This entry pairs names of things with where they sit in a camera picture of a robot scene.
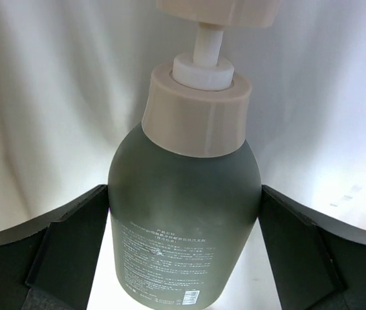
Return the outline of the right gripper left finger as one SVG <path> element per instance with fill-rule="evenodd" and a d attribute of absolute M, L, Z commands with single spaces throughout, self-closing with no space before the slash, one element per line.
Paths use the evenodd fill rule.
<path fill-rule="evenodd" d="M 99 185 L 0 231 L 0 309 L 86 309 L 108 211 Z"/>

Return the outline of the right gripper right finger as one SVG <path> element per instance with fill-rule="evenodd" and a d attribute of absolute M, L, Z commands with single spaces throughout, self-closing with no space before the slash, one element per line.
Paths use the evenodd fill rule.
<path fill-rule="evenodd" d="M 366 230 L 266 185 L 259 223 L 282 309 L 366 309 Z"/>

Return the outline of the grey-green pump bottle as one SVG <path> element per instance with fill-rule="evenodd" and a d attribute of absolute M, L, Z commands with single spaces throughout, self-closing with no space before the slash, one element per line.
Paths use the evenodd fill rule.
<path fill-rule="evenodd" d="M 279 1 L 158 1 L 198 24 L 192 53 L 151 73 L 141 122 L 110 166 L 116 275 L 151 309 L 205 309 L 257 219 L 261 176 L 246 141 L 252 86 L 220 57 L 227 26 L 266 28 Z"/>

